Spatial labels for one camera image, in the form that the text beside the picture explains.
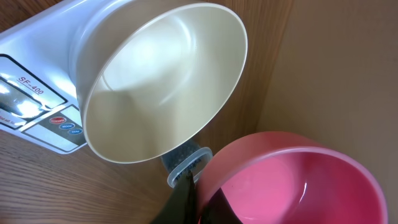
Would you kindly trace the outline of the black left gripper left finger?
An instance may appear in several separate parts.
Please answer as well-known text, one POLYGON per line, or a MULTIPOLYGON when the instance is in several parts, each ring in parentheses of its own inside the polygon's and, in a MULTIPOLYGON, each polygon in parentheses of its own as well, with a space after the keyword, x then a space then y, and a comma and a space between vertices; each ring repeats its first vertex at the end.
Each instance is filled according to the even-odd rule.
POLYGON ((197 195, 193 174, 184 173, 151 224, 193 224, 197 222, 197 195))

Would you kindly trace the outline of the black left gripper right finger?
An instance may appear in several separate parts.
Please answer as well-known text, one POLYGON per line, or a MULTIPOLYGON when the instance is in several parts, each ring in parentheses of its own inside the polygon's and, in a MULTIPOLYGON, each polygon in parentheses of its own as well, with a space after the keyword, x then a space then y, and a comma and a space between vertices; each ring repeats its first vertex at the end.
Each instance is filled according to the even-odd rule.
POLYGON ((200 224, 242 224, 231 208, 222 189, 218 189, 204 207, 200 224))

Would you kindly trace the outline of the pink scoop blue handle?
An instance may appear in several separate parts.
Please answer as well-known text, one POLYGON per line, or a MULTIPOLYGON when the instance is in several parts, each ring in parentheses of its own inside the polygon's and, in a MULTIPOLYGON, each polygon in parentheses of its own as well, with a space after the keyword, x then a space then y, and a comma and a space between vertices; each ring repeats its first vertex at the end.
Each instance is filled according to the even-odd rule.
POLYGON ((359 162, 294 133, 239 138, 197 182, 202 214, 222 191, 243 223, 387 223, 382 189, 359 162))

